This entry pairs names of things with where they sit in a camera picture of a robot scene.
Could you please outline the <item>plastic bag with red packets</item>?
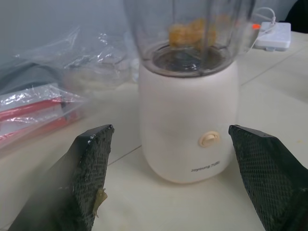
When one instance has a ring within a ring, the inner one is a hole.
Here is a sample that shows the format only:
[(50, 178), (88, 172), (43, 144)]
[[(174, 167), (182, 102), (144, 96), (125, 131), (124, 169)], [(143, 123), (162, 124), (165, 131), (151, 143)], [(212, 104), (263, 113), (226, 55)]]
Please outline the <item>plastic bag with red packets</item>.
[(59, 68), (26, 60), (0, 66), (0, 149), (79, 120), (86, 101)]

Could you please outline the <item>white power strip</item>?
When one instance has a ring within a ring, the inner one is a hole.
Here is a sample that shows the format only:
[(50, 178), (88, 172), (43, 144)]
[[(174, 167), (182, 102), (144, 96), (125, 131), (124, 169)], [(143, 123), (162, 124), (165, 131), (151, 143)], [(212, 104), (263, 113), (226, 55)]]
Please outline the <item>white power strip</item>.
[(291, 44), (291, 24), (262, 22), (254, 43), (256, 49), (286, 51)]

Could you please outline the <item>crumpled clear plastic bag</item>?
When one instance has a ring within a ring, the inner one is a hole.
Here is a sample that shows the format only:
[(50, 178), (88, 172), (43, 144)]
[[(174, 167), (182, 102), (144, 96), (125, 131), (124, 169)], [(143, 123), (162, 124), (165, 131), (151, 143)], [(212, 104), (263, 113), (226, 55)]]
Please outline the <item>crumpled clear plastic bag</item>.
[(129, 32), (114, 35), (79, 26), (15, 56), (59, 69), (68, 86), (82, 93), (113, 90), (131, 83), (133, 61), (137, 60)]

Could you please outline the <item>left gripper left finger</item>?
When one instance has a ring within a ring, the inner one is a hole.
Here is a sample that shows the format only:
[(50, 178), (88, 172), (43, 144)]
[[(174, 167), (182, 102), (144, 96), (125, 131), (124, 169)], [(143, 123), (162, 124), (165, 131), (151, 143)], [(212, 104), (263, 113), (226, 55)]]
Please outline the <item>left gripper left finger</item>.
[(42, 177), (8, 231), (92, 231), (113, 133), (112, 125), (103, 125), (78, 135)]

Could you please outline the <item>clear blender jug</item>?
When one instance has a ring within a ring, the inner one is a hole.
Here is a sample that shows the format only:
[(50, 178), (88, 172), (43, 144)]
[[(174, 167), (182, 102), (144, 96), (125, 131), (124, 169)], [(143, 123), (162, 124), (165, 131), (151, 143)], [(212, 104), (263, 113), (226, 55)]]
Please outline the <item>clear blender jug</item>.
[[(199, 77), (219, 72), (240, 53), (256, 0), (124, 0), (128, 26), (140, 58), (149, 71), (169, 77)], [(206, 20), (214, 24), (216, 43), (203, 47), (170, 47), (174, 24)]]

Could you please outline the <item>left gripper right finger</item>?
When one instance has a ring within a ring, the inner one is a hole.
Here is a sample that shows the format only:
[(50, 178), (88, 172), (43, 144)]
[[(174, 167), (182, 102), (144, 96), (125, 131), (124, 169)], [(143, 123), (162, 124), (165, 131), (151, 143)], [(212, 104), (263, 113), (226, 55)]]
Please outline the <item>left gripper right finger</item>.
[(229, 135), (265, 231), (308, 231), (308, 169), (272, 135), (239, 125)]

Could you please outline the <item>orange fruit chunk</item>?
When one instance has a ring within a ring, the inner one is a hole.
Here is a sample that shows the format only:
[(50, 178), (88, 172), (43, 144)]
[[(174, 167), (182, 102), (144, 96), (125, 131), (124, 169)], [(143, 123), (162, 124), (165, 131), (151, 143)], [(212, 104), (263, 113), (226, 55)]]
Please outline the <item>orange fruit chunk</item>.
[(207, 39), (209, 47), (214, 46), (216, 43), (216, 28), (214, 24), (206, 27), (206, 20), (204, 18), (195, 19), (190, 23), (193, 31), (193, 45), (196, 49), (200, 50), (203, 47), (203, 39)]
[(168, 29), (170, 47), (188, 46), (194, 43), (190, 26), (174, 24)]

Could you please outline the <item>white blender base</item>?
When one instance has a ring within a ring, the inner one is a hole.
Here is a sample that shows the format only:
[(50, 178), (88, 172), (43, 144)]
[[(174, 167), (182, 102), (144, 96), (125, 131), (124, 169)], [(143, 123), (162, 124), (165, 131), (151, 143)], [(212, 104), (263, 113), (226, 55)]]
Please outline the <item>white blender base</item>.
[(139, 68), (141, 145), (150, 168), (174, 183), (223, 172), (239, 102), (238, 66), (227, 49), (151, 46)]

